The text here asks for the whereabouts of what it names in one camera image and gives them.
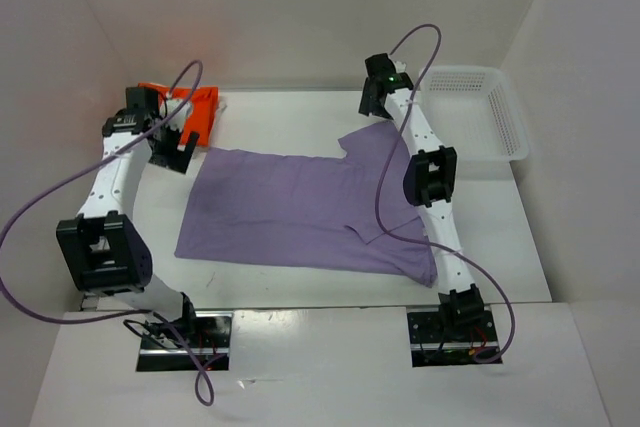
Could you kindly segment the white t shirt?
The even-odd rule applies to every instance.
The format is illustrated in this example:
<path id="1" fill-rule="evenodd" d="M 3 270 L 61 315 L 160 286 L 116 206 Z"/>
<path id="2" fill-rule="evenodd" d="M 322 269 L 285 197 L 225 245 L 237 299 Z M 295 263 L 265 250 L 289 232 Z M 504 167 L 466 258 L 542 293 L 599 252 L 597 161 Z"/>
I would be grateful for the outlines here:
<path id="1" fill-rule="evenodd" d="M 216 119 L 227 107 L 226 100 L 217 96 L 201 96 L 194 102 L 193 113 L 189 118 L 191 130 L 199 134 L 197 147 L 210 145 Z"/>

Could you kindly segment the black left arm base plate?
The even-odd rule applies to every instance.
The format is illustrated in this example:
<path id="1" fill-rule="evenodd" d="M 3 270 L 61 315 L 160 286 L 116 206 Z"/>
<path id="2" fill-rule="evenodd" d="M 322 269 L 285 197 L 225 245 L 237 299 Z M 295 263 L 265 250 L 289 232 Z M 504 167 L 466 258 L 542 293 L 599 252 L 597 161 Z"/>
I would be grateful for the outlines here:
<path id="1" fill-rule="evenodd" d="M 207 371 L 229 369 L 232 324 L 231 311 L 201 311 L 196 313 L 192 330 L 181 333 L 198 363 Z M 187 350 L 165 324 L 131 321 L 129 325 L 140 339 L 137 372 L 197 370 Z"/>

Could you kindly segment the orange t shirt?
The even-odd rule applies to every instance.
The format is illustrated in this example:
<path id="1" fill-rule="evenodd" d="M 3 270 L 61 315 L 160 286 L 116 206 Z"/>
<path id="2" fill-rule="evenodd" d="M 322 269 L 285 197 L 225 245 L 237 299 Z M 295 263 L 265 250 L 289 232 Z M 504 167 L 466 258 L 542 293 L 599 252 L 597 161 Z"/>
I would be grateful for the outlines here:
<path id="1" fill-rule="evenodd" d="M 149 87 L 160 93 L 163 99 L 183 99 L 189 92 L 189 88 L 176 87 L 171 90 L 168 86 L 157 83 L 139 83 L 139 87 Z M 219 88 L 217 86 L 198 87 L 191 97 L 192 111 L 186 120 L 185 128 L 179 144 L 184 146 L 192 132 L 196 132 L 199 137 L 197 146 L 207 147 L 209 138 L 213 128 L 216 110 L 219 101 Z"/>

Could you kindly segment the lavender t shirt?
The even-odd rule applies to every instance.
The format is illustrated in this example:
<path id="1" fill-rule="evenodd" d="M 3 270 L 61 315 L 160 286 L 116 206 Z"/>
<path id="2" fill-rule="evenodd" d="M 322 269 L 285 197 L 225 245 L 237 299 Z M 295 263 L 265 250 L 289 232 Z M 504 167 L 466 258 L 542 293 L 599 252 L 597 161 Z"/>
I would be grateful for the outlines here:
<path id="1" fill-rule="evenodd" d="M 405 199 L 409 161 L 395 126 L 338 141 L 341 158 L 212 148 L 195 179 L 175 255 L 265 266 L 437 278 L 417 211 Z"/>

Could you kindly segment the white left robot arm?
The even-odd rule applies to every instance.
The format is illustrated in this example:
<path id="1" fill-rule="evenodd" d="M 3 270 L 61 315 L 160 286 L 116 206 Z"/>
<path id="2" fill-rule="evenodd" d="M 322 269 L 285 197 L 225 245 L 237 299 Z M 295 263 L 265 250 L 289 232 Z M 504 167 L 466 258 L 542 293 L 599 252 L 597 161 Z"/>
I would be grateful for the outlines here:
<path id="1" fill-rule="evenodd" d="M 154 273 L 133 213 L 147 166 L 187 172 L 199 135 L 181 138 L 193 106 L 151 87 L 129 87 L 125 100 L 103 124 L 102 162 L 90 193 L 74 218 L 58 223 L 56 238 L 79 291 L 145 311 L 153 338 L 184 347 L 199 334 L 195 309 L 187 294 Z"/>

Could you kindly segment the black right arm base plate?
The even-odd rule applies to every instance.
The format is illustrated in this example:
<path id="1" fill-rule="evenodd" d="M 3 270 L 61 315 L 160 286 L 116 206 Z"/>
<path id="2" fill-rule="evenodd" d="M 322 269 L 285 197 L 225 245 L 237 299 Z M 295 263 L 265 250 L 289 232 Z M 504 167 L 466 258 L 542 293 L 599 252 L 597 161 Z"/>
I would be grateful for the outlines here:
<path id="1" fill-rule="evenodd" d="M 475 356 L 486 359 L 500 350 L 489 309 L 479 321 L 449 330 L 435 307 L 409 309 L 406 319 L 414 368 L 474 365 Z"/>

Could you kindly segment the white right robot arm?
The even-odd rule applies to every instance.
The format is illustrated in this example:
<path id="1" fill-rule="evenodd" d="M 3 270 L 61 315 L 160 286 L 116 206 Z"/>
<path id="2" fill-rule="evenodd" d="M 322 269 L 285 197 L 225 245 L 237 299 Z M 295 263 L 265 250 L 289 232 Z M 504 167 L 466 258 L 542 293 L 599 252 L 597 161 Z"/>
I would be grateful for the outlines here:
<path id="1" fill-rule="evenodd" d="M 367 58 L 365 68 L 359 112 L 393 121 L 402 135 L 409 152 L 402 188 L 423 222 L 435 259 L 438 327 L 446 338 L 462 339 L 481 320 L 484 301 L 468 264 L 461 258 L 453 216 L 457 153 L 433 132 L 413 99 L 413 83 L 401 63 L 381 53 Z"/>

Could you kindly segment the white plastic laundry basket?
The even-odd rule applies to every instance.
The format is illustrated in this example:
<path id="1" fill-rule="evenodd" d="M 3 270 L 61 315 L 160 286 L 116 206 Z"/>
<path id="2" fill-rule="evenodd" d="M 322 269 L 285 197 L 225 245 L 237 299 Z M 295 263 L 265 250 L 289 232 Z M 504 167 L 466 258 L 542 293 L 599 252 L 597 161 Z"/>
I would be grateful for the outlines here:
<path id="1" fill-rule="evenodd" d="M 432 67 L 420 84 L 422 109 L 435 133 L 465 162 L 507 163 L 530 148 L 518 95 L 501 70 Z"/>

